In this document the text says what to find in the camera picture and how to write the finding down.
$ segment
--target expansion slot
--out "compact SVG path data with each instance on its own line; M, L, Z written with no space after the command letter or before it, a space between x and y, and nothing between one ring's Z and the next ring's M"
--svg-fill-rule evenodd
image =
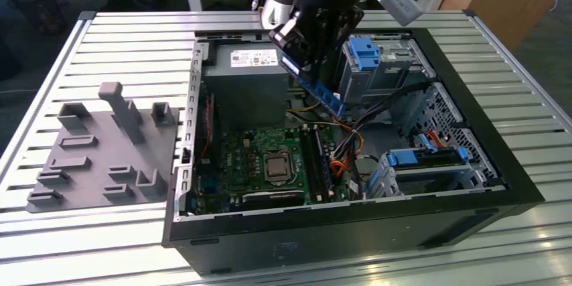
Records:
M317 126L314 128L309 128L307 126L301 128L301 145L303 147L311 197L314 201L323 202L334 196L334 191L329 159Z

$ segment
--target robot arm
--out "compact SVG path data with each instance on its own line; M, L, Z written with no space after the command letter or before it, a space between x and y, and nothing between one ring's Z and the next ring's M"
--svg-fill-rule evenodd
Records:
M422 15L417 0L379 1L402 25L407 25ZM290 20L270 33L273 42L285 53L285 67L311 86L319 80L322 65L341 51L362 21L365 13L355 6L358 2L359 0L293 0Z

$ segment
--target cpu socket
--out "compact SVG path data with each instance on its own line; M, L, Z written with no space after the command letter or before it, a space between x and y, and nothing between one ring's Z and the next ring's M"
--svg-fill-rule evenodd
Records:
M289 150L267 150L263 154L265 180L274 186L285 185L293 178Z

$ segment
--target green circuit board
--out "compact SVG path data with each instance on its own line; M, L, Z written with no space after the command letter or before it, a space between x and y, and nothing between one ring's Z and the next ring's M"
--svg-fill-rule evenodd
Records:
M334 133L329 126L321 128L322 145L331 151L335 147ZM278 185L267 179L269 163L265 162L273 153L289 156L289 180ZM262 129L223 133L222 162L219 165L217 194L234 197L262 191L302 190L306 193L306 204L311 204L311 193L301 145L299 129ZM347 198L346 186L335 189L334 201ZM227 206L217 200L207 204L209 212L226 212Z

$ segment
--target floor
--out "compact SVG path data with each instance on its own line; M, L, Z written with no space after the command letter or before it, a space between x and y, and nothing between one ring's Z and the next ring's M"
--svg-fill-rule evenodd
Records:
M58 0L69 29L62 35L43 36L31 27L21 12L0 0L0 39L23 63L23 71L0 82L0 152L13 138L26 110L34 100L54 60L65 45L67 34L82 11L118 11L119 8L142 7L123 0ZM222 6L214 0L214 7ZM163 9L185 10L174 0ZM572 0L559 0L555 10L523 41L515 56L569 114L572 115Z

